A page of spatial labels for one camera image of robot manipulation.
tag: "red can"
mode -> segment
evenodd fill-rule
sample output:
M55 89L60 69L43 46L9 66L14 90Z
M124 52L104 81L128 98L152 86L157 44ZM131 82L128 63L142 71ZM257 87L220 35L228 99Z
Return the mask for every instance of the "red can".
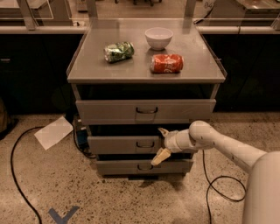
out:
M184 58L178 54L155 54L151 57L150 70L155 74L174 74L183 69Z

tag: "top drawer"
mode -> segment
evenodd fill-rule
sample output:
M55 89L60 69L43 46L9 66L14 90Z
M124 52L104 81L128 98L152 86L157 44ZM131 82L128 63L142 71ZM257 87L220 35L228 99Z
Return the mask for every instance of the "top drawer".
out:
M189 123L209 119L216 101L116 100L77 101L83 124Z

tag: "blue tape marking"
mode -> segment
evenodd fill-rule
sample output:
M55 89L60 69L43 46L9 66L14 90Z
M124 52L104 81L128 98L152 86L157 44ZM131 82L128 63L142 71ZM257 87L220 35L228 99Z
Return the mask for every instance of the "blue tape marking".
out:
M66 214L66 216L64 216L64 218L61 218L53 208L50 209L49 214L57 224L67 224L78 209L78 206L73 206L71 210Z

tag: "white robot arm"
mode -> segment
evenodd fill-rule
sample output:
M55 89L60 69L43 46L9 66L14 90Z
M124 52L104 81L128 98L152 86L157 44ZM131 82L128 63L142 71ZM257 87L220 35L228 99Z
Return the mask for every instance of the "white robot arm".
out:
M164 136L151 163L158 165L172 153L215 148L249 174L243 224L280 223L280 151L267 153L224 136L206 122L193 122L189 129L159 129Z

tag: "bottom drawer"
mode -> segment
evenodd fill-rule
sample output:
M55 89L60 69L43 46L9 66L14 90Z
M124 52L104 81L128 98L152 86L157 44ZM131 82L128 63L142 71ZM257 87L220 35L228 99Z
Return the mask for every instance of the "bottom drawer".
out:
M181 173L185 175L193 165L192 159L169 160L153 166L151 160L97 161L97 171L101 175L137 175Z

